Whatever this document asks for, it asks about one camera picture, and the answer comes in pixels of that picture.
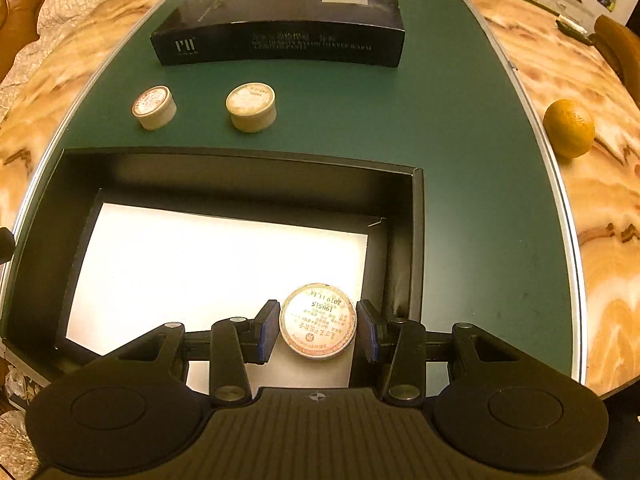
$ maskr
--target white blanket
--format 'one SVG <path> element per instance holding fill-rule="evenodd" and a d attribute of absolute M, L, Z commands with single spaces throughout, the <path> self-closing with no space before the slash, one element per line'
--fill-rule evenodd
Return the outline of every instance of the white blanket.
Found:
<path fill-rule="evenodd" d="M 92 10 L 106 0 L 45 0 L 38 16 L 40 39 L 15 56 L 14 65 L 0 83 L 0 121 L 20 90 L 47 56 Z"/>

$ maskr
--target black box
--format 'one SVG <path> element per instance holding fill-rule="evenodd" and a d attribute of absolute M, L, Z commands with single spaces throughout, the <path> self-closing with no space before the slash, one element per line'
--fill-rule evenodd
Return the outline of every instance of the black box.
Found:
<path fill-rule="evenodd" d="M 189 0 L 151 35 L 160 63 L 319 59 L 398 66 L 398 0 Z"/>

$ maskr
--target green board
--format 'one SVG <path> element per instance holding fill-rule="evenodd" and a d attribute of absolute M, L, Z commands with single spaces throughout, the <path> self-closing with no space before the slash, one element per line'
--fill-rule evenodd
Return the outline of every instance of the green board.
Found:
<path fill-rule="evenodd" d="M 506 69 L 463 0 L 399 0 L 406 39 L 397 69 L 299 60 L 162 67 L 149 36 L 182 1 L 162 4 L 111 61 L 50 168 L 63 148 L 110 146 L 270 150 L 423 168 L 422 322 L 443 332 L 475 323 L 571 372 L 570 286 L 552 187 Z M 278 118 L 247 135 L 230 124 L 225 98 L 251 81 L 274 88 Z M 147 133 L 130 108 L 160 84 L 172 90 L 177 115 Z M 428 380 L 430 392 L 443 386 L 442 368 Z"/>

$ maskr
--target wooden table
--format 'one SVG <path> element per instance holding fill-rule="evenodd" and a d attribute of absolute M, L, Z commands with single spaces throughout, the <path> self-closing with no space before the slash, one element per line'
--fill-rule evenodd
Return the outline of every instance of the wooden table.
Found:
<path fill-rule="evenodd" d="M 29 81 L 0 124 L 0 224 L 15 221 L 34 168 L 100 62 L 158 1 L 105 2 Z M 472 1 L 519 68 L 540 116 L 559 98 L 582 100 L 593 111 L 593 149 L 561 171 L 586 281 L 587 384 L 604 394 L 640 372 L 640 320 L 634 313 L 640 290 L 634 227 L 640 211 L 640 112 L 599 53 L 562 35 L 548 12 L 522 0 Z"/>

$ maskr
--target orange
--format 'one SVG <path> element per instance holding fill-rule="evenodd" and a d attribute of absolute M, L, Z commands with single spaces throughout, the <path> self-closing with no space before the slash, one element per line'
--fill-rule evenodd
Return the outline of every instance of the orange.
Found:
<path fill-rule="evenodd" d="M 546 109 L 542 124 L 556 155 L 575 158 L 591 149 L 596 127 L 589 111 L 572 99 L 560 99 Z"/>

